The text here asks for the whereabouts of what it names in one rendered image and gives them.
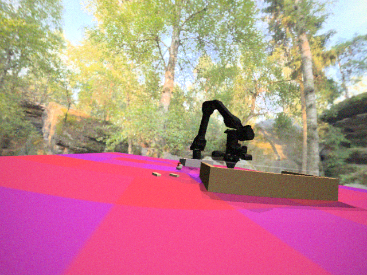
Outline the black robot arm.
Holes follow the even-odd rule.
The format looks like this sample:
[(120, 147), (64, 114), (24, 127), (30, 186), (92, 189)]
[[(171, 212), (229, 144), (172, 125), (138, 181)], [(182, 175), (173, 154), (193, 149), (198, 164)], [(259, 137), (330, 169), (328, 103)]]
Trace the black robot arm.
[[(194, 141), (190, 146), (190, 150), (193, 150), (192, 159), (201, 160), (201, 151), (204, 151), (207, 142), (207, 140), (205, 140), (205, 134), (208, 127), (210, 115), (212, 115), (214, 110), (216, 109), (224, 118), (225, 125), (229, 128), (234, 128), (234, 129), (227, 129), (226, 131), (224, 131), (224, 133), (227, 133), (227, 141), (237, 141), (237, 142), (247, 141), (247, 140), (253, 140), (255, 137), (255, 133), (251, 128), (251, 125), (243, 126), (241, 124), (240, 119), (235, 115), (231, 114), (230, 111), (226, 108), (226, 106), (222, 104), (221, 101), (218, 100), (204, 101), (202, 103), (203, 116), (200, 124), (200, 129), (198, 135), (194, 138)], [(230, 152), (231, 155), (242, 156), (242, 154), (247, 153), (247, 146), (241, 147), (241, 144), (237, 144), (237, 146), (234, 146), (233, 143), (230, 143), (228, 152)]]

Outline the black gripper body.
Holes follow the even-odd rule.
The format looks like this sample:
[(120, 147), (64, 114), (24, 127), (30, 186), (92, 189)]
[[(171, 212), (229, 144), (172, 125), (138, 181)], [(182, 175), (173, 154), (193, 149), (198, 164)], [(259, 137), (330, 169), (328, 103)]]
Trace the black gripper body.
[[(227, 144), (226, 144), (226, 147), (227, 147), (227, 150), (225, 153), (222, 153), (222, 151), (213, 151), (212, 152), (212, 157), (218, 157), (218, 156), (223, 156), (224, 158), (227, 158), (227, 159), (230, 159), (230, 158), (233, 158), (235, 160), (252, 160), (252, 155), (249, 155), (249, 154), (242, 154), (242, 156), (238, 156), (238, 155), (231, 155), (230, 152), (228, 152), (228, 148), (230, 146), (230, 143), (233, 143), (234, 146), (237, 146), (237, 144), (239, 142), (237, 141), (227, 141)], [(230, 154), (230, 155), (228, 155)]]

